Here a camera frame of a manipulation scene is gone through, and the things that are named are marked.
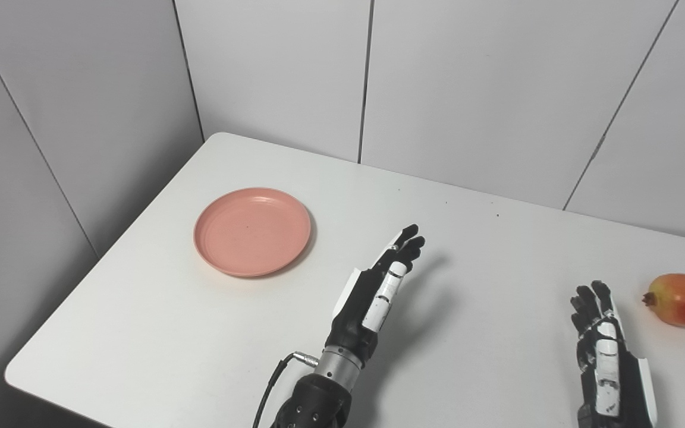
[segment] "white wall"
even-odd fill
[[[568,209],[685,236],[685,0]]]
[[[0,82],[0,426],[30,417],[9,358],[96,261]]]
[[[369,0],[177,0],[206,137],[355,162]]]
[[[0,0],[0,73],[99,254],[202,144],[171,0]]]
[[[3,371],[202,143],[173,4],[0,0],[0,73],[0,428],[97,426]]]
[[[562,208],[674,0],[377,0],[362,163]]]

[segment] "white table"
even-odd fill
[[[275,187],[312,243],[291,269],[237,279],[200,260],[212,200]],[[685,428],[685,329],[641,295],[685,272],[685,238],[493,197],[229,134],[207,141],[12,360],[16,388],[116,428],[247,427],[293,350],[318,354],[355,266],[415,222],[427,238],[353,392],[351,428],[575,426],[568,299],[603,279],[649,357],[661,426]],[[264,412],[297,377],[291,364]]]

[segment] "panel seam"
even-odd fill
[[[187,67],[187,78],[190,81],[190,90],[192,92],[192,102],[195,105],[195,115],[197,116],[197,125],[200,130],[200,138],[202,143],[205,143],[205,132],[202,130],[202,119],[199,114],[199,106],[197,105],[197,96],[195,95],[195,84],[192,81],[192,71],[190,70],[190,59],[187,56],[187,47],[184,45],[184,34],[181,31],[181,21],[179,20],[179,9],[176,6],[176,0],[171,0],[174,6],[174,16],[176,17],[176,28],[179,31],[179,40],[181,41],[181,51],[184,55],[184,65]]]
[[[373,19],[375,19],[375,0],[369,3],[369,27],[366,35],[366,61],[364,63],[364,95],[362,97],[361,105],[361,127],[359,129],[359,157],[356,160],[361,165],[361,156],[364,152],[364,120],[366,118],[366,96],[369,91],[369,58],[372,53],[372,26]]]
[[[626,98],[628,98],[628,93],[630,93],[631,89],[633,89],[633,85],[636,83],[636,79],[639,78],[641,71],[644,69],[646,61],[649,59],[649,56],[652,54],[652,51],[654,51],[655,45],[657,44],[657,41],[660,39],[660,35],[662,35],[665,26],[668,25],[668,22],[671,19],[671,16],[675,11],[678,2],[679,0],[675,0],[675,2],[673,3],[673,7],[671,7],[671,10],[668,12],[668,16],[666,16],[665,20],[662,22],[660,30],[657,32],[657,35],[655,36],[655,40],[652,41],[652,45],[649,46],[649,50],[646,52],[646,55],[644,55],[644,59],[641,61],[639,69],[636,70],[635,75],[633,75],[633,79],[631,79],[630,84],[628,84],[628,89],[626,89],[625,94],[623,94],[623,98],[620,99],[620,103],[618,103],[617,109],[615,109],[615,113],[612,114],[611,119],[609,119],[609,123],[607,124],[606,129],[604,129],[604,133],[602,133],[601,138],[599,138],[599,143],[596,144],[596,148],[593,150],[593,153],[590,155],[590,158],[588,158],[588,162],[586,162],[585,168],[583,168],[580,176],[578,177],[578,181],[576,181],[576,185],[574,185],[573,191],[570,192],[570,195],[567,198],[567,201],[565,202],[565,206],[562,207],[562,211],[565,211],[569,206],[570,201],[573,200],[573,197],[576,194],[576,191],[578,190],[578,186],[580,186],[581,181],[583,181],[583,177],[585,176],[586,171],[590,167],[590,164],[593,162],[593,160],[596,158],[596,155],[599,153],[599,150],[601,150],[601,146],[603,146],[604,140],[607,139],[607,133],[609,132],[609,129],[611,129],[612,124],[615,121],[615,118],[617,118],[617,115],[620,113],[620,109],[623,108],[623,104],[625,103]]]
[[[78,214],[76,214],[76,210],[73,209],[73,205],[71,205],[70,200],[68,199],[68,196],[65,194],[65,190],[62,189],[62,185],[57,180],[57,176],[55,175],[54,170],[52,170],[52,165],[50,165],[49,162],[47,162],[46,156],[44,155],[43,150],[39,146],[38,141],[36,141],[36,138],[33,135],[33,132],[31,131],[30,126],[28,125],[28,122],[25,119],[25,116],[23,116],[23,112],[21,111],[19,106],[17,106],[17,103],[15,102],[14,97],[12,96],[12,93],[9,90],[9,87],[7,86],[7,83],[5,82],[5,79],[2,76],[2,73],[0,73],[0,82],[2,83],[2,86],[4,87],[5,92],[7,93],[7,96],[10,99],[12,106],[14,106],[14,109],[17,112],[17,116],[20,117],[21,122],[25,126],[25,130],[28,132],[28,136],[30,136],[30,140],[33,141],[33,144],[36,146],[36,150],[39,152],[39,155],[41,156],[41,160],[44,161],[44,165],[46,165],[47,171],[49,171],[49,174],[52,176],[52,179],[54,180],[55,184],[57,185],[57,188],[59,189],[60,194],[62,194],[62,198],[65,200],[65,203],[68,205],[68,208],[70,209],[71,214],[73,214],[73,219],[76,220],[76,223],[78,224],[78,228],[81,230],[81,233],[84,235],[84,238],[86,238],[86,241],[89,244],[89,247],[92,249],[92,252],[95,255],[95,258],[97,260],[99,260],[100,256],[99,256],[99,253],[97,252],[97,249],[92,244],[92,241],[89,239],[89,235],[86,233],[86,229],[84,228],[84,225],[82,225],[81,220],[78,219]]]

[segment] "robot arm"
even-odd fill
[[[654,428],[657,423],[649,363],[626,348],[611,291],[601,281],[581,285],[570,299],[578,329],[576,354],[584,404],[579,428]]]
[[[400,282],[421,254],[425,239],[410,225],[384,249],[375,264],[354,270],[335,306],[332,328],[312,374],[301,377],[279,409],[272,428],[342,428],[348,419],[359,373],[377,347]]]

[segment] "pomegranate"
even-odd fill
[[[658,276],[643,301],[659,319],[685,327],[685,273]]]

